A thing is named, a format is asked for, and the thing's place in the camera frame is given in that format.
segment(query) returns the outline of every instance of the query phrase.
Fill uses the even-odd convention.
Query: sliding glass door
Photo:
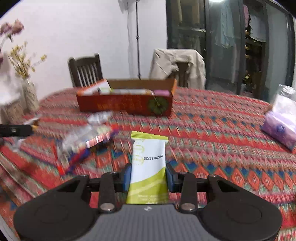
[[[295,34],[288,12],[266,2],[268,17],[268,67],[262,99],[271,101],[279,84],[292,84]]]
[[[209,90],[237,93],[241,85],[244,24],[240,4],[241,1],[208,0],[206,87]]]
[[[166,0],[168,48],[194,49],[205,57],[205,1]]]

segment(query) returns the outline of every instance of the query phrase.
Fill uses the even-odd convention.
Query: patterned tablecloth
[[[268,104],[243,96],[213,91],[177,89],[170,118],[115,114],[108,124],[118,126],[114,144],[92,154],[73,171],[60,177],[56,169],[56,142],[77,126],[87,123],[88,113],[79,112],[75,90],[53,94],[41,108],[25,119],[42,114],[37,132],[12,152],[6,138],[0,153],[0,184],[7,197],[0,197],[0,214],[13,230],[17,206],[69,178],[120,170],[131,161],[132,130],[169,136],[166,160],[176,171],[189,171],[206,178],[215,173],[274,203],[283,215],[279,240],[296,240],[296,152],[262,133],[260,126]],[[91,198],[96,206],[98,194]],[[119,201],[125,198],[118,196]],[[170,195],[178,200],[176,194]],[[203,193],[198,194],[205,205]]]

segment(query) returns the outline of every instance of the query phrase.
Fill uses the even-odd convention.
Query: snack bar package
[[[168,201],[168,188],[165,175],[165,143],[167,137],[153,135],[146,139],[145,134],[137,132],[131,138],[133,157],[131,183],[126,203],[161,204]]]

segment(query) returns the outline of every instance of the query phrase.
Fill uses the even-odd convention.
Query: yellow flowers
[[[12,48],[10,54],[8,55],[9,60],[15,69],[15,75],[17,77],[21,77],[23,80],[29,77],[30,69],[32,70],[32,72],[35,72],[35,66],[41,64],[47,58],[47,55],[44,54],[40,57],[40,60],[38,62],[32,64],[31,58],[34,57],[35,54],[32,57],[26,59],[27,52],[25,48],[27,44],[27,42],[24,42],[22,46],[15,46],[14,48]]]
[[[46,54],[44,54],[44,55],[41,56],[41,60],[42,61],[45,61],[46,58],[47,58],[47,55]]]

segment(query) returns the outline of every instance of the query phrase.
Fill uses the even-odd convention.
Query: wrapper
[[[167,137],[132,131],[131,183],[126,203],[161,204],[168,201],[165,175]]]
[[[59,174],[65,175],[71,172],[77,163],[91,153],[91,147],[100,147],[108,143],[117,132],[118,130],[105,125],[86,125],[73,130],[57,145]]]
[[[102,125],[113,116],[113,111],[102,111],[92,114],[87,118],[89,124]]]

